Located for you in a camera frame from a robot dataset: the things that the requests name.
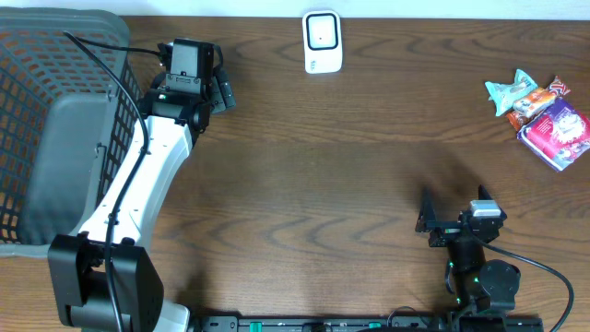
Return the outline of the teal snack packet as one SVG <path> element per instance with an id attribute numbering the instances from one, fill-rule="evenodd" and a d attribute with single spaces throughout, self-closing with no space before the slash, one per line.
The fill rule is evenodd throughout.
<path id="1" fill-rule="evenodd" d="M 484 85 L 490 95 L 489 99 L 495 104 L 497 117 L 509 112 L 517 100 L 538 88 L 536 81 L 522 69 L 515 71 L 512 84 L 486 81 Z"/>

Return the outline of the small orange snack packet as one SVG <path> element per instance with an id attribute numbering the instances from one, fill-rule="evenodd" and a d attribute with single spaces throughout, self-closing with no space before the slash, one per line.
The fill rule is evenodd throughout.
<path id="1" fill-rule="evenodd" d="M 557 96 L 547 89 L 537 88 L 513 103 L 513 111 L 526 118 L 532 118 L 548 108 Z"/>

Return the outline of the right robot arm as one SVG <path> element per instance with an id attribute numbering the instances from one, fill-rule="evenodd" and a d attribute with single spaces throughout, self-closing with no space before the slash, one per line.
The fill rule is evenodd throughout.
<path id="1" fill-rule="evenodd" d="M 445 315 L 447 331 L 506 331 L 506 314 L 515 307 L 520 287 L 518 267 L 489 260 L 484 246 L 500 235 L 505 212 L 480 186 L 478 198 L 455 220 L 437 218 L 430 192 L 422 194 L 416 232 L 429 235 L 430 247 L 447 250 L 445 287 L 456 297 L 457 308 Z"/>

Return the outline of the brown orange candy bar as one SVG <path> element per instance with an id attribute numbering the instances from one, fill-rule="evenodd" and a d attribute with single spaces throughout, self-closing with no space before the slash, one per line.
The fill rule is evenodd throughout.
<path id="1" fill-rule="evenodd" d="M 558 97 L 563 97 L 567 94 L 569 94 L 571 92 L 571 90 L 568 88 L 568 86 L 561 80 L 561 78 L 559 76 L 555 76 L 554 80 L 546 87 L 547 90 L 549 90 L 550 92 L 554 93 L 557 98 Z M 535 117 L 537 117 L 538 115 L 540 115 L 543 111 L 541 111 L 540 113 L 538 113 L 537 115 L 534 115 L 532 118 L 526 118 L 522 115 L 519 115 L 517 113 L 515 113 L 513 110 L 509 113 L 507 113 L 506 117 L 508 119 L 508 121 L 510 122 L 510 124 L 513 126 L 513 128 L 516 131 L 520 131 L 521 128 L 524 125 L 527 125 L 529 122 L 531 122 Z"/>

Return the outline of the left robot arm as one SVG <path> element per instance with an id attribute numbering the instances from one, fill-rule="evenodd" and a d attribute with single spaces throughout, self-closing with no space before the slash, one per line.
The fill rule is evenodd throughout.
<path id="1" fill-rule="evenodd" d="M 177 171 L 215 113 L 235 107 L 221 48 L 177 38 L 159 45 L 165 72 L 131 106 L 122 165 L 76 235 L 57 235 L 48 264 L 65 326 L 93 331 L 186 331 L 190 311 L 164 297 L 148 246 Z"/>

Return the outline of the purple red snack bag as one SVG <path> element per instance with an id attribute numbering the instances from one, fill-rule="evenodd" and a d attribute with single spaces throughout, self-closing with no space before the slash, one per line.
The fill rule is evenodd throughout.
<path id="1" fill-rule="evenodd" d="M 562 172 L 589 149 L 589 119 L 565 99 L 557 98 L 522 127 L 517 139 L 556 172 Z"/>

